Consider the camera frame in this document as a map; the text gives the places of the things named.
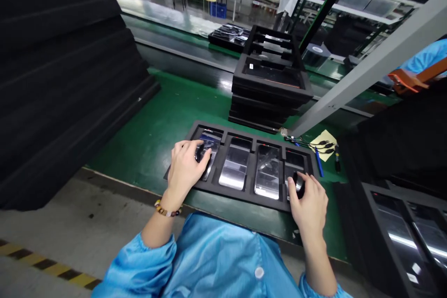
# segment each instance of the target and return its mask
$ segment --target right hand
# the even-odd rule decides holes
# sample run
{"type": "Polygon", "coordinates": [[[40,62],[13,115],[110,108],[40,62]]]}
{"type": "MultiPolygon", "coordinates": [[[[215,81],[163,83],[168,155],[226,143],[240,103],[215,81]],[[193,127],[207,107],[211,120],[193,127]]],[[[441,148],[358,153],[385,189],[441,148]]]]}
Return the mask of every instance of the right hand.
{"type": "Polygon", "coordinates": [[[305,182],[304,196],[301,199],[298,199],[293,179],[287,178],[293,220],[298,225],[303,244],[325,244],[323,228],[326,223],[328,203],[326,190],[314,176],[297,173],[305,182]]]}

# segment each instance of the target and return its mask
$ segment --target hand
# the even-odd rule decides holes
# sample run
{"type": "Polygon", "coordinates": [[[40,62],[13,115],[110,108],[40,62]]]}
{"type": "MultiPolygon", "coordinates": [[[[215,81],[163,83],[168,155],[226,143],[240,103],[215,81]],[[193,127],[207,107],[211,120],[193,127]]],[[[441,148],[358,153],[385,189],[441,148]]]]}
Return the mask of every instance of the hand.
{"type": "Polygon", "coordinates": [[[160,206],[167,211],[178,210],[188,192],[202,176],[211,157],[208,149],[200,163],[195,158],[196,147],[202,140],[180,141],[171,150],[171,168],[168,174],[168,188],[163,194],[160,206]]]}
{"type": "Polygon", "coordinates": [[[303,245],[323,244],[323,228],[326,223],[328,198],[319,181],[307,173],[298,174],[305,182],[304,196],[298,199],[296,186],[291,177],[287,178],[290,194],[290,207],[293,220],[298,225],[303,245]]]}

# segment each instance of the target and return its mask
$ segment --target blue bin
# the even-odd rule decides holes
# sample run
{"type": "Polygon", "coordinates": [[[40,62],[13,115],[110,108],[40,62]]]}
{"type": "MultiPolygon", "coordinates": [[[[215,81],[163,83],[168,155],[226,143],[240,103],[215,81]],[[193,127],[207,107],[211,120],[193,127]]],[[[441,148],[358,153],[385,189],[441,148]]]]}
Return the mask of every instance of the blue bin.
{"type": "Polygon", "coordinates": [[[227,18],[227,5],[220,2],[210,3],[210,15],[221,19],[227,18]]]}

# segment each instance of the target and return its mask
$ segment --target person in blue coat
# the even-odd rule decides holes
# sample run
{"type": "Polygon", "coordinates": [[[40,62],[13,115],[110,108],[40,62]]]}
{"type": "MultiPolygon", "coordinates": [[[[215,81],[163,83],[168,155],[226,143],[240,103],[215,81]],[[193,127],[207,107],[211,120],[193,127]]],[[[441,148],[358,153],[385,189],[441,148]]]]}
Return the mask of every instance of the person in blue coat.
{"type": "MultiPolygon", "coordinates": [[[[416,55],[409,60],[405,61],[398,68],[411,71],[415,75],[420,74],[422,71],[428,69],[437,62],[447,57],[447,39],[441,39],[427,47],[423,48],[416,55]]],[[[439,77],[445,77],[446,73],[442,73],[439,77]]]]}
{"type": "Polygon", "coordinates": [[[121,249],[92,297],[350,297],[337,284],[326,253],[325,189],[308,174],[301,174],[305,194],[300,200],[288,178],[292,215],[306,256],[306,272],[298,285],[278,244],[248,229],[193,213],[174,240],[175,215],[210,159],[211,149],[196,162],[201,143],[175,144],[158,211],[121,249]]]}

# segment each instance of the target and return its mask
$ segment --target concrete floor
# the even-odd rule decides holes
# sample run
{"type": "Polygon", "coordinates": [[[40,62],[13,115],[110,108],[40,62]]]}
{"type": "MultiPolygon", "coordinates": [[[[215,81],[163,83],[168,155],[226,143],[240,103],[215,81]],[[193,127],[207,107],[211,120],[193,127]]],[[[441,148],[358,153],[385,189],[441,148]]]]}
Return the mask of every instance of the concrete floor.
{"type": "MultiPolygon", "coordinates": [[[[0,211],[0,238],[102,279],[118,251],[153,212],[153,206],[73,178],[40,210],[0,211]]],[[[176,237],[183,223],[184,217],[176,219],[176,237]]],[[[305,268],[302,248],[285,243],[280,247],[285,265],[298,281],[305,268]]],[[[353,297],[372,297],[369,285],[350,266],[334,262],[333,267],[337,280],[353,297]]],[[[90,293],[0,257],[0,297],[89,297],[90,293]]]]}

